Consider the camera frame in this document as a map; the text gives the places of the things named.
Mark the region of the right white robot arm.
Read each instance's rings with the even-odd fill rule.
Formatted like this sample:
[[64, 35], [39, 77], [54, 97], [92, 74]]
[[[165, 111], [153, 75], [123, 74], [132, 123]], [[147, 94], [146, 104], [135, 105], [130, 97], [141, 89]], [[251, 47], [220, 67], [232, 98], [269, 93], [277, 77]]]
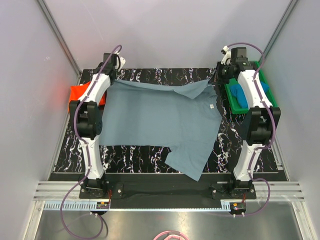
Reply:
[[247, 43], [233, 43], [222, 48], [223, 58], [217, 62], [214, 80], [229, 83], [235, 79], [241, 86], [248, 105], [241, 125], [242, 149], [231, 177], [226, 183], [211, 185], [214, 199], [255, 197], [254, 169], [260, 153], [272, 146], [281, 116], [264, 92], [259, 78], [260, 68], [247, 57]]

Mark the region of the grey-blue t shirt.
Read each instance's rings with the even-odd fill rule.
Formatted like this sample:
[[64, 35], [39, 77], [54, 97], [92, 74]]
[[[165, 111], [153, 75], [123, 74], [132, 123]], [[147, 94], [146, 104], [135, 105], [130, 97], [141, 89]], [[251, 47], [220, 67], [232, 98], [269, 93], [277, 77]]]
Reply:
[[165, 163], [198, 181], [222, 121], [216, 103], [208, 80], [182, 86], [116, 80], [107, 90], [99, 144], [168, 147]]

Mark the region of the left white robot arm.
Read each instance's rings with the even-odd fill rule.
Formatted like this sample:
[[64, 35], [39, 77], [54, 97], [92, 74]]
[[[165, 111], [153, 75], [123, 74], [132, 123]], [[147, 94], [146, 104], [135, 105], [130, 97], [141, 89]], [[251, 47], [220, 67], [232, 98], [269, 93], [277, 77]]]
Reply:
[[99, 138], [103, 129], [99, 103], [125, 64], [119, 51], [104, 53], [87, 89], [69, 103], [72, 127], [83, 152], [84, 176], [79, 180], [81, 198], [103, 198], [110, 191], [101, 162]]

